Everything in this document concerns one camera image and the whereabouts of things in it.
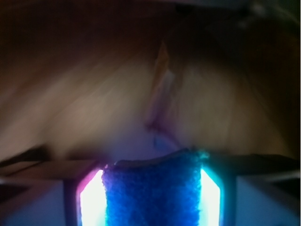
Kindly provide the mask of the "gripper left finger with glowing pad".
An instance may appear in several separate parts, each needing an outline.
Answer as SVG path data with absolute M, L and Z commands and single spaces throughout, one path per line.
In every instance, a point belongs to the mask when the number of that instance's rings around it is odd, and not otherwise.
M 103 170 L 97 162 L 68 162 L 63 178 L 68 226 L 106 225 L 107 200 Z

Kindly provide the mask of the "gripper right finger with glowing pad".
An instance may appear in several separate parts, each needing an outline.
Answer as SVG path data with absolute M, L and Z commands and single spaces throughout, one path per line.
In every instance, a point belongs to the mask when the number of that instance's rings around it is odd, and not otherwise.
M 235 176 L 224 156 L 200 154 L 200 226 L 234 226 Z

